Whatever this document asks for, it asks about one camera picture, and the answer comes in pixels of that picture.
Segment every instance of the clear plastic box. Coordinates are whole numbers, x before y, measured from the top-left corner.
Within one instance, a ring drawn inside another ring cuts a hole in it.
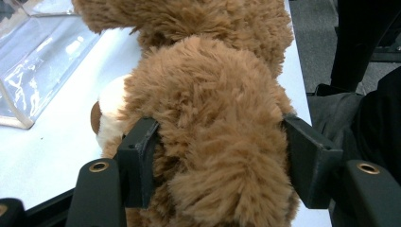
[[[29,129],[99,35],[70,0],[0,3],[0,127]]]

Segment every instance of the white table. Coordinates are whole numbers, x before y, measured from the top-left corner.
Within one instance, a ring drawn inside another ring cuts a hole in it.
[[[0,198],[18,198],[25,209],[75,187],[79,169],[99,158],[90,111],[112,79],[140,59],[129,29],[107,31],[29,131],[0,127]],[[298,115],[310,123],[295,42],[279,78]],[[327,211],[300,209],[293,226],[331,226]]]

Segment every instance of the chair leg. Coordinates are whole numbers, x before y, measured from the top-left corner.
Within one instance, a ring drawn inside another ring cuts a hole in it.
[[[339,0],[332,86],[351,92],[357,89],[375,48],[400,11],[400,0]]]

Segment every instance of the gray carpet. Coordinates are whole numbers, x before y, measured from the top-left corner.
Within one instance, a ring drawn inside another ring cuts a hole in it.
[[[289,2],[307,92],[313,92],[319,83],[330,84],[337,45],[334,26],[338,24],[332,1],[335,0]],[[366,95],[375,90],[377,82],[397,66],[400,64],[371,62],[357,92]]]

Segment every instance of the brown fur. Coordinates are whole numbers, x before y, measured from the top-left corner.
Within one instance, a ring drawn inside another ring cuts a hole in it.
[[[149,209],[128,209],[129,225],[289,226],[298,199],[281,126],[292,108],[276,81],[291,41],[283,2],[74,4],[96,32],[135,26],[147,50],[125,80],[121,120],[127,133],[140,117],[155,118],[162,144]],[[110,138],[104,156],[120,142]]]

